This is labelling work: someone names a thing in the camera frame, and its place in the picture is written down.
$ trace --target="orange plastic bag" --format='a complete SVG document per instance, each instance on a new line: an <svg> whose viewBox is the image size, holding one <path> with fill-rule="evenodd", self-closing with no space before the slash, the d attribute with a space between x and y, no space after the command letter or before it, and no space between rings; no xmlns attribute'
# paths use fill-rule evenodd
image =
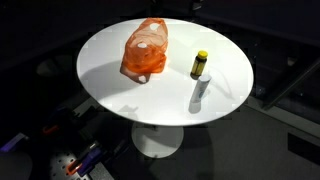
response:
<svg viewBox="0 0 320 180"><path fill-rule="evenodd" d="M163 19L147 18L125 46L122 65L135 73L163 71L168 46L168 29Z"/></svg>

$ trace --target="bottle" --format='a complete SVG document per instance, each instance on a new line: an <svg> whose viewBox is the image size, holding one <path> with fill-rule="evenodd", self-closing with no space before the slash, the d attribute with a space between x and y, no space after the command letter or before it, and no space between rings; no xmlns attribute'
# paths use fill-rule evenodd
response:
<svg viewBox="0 0 320 180"><path fill-rule="evenodd" d="M192 93L192 97L191 97L192 103L198 103L201 101L201 98L204 92L206 91L210 80L211 80L211 76L207 74L199 77L196 87L194 88Z"/></svg>
<svg viewBox="0 0 320 180"><path fill-rule="evenodd" d="M198 52L198 55L196 56L192 66L191 76L194 76L196 78L201 76L204 66L207 62L207 57L208 53L206 51L201 50Z"/></svg>

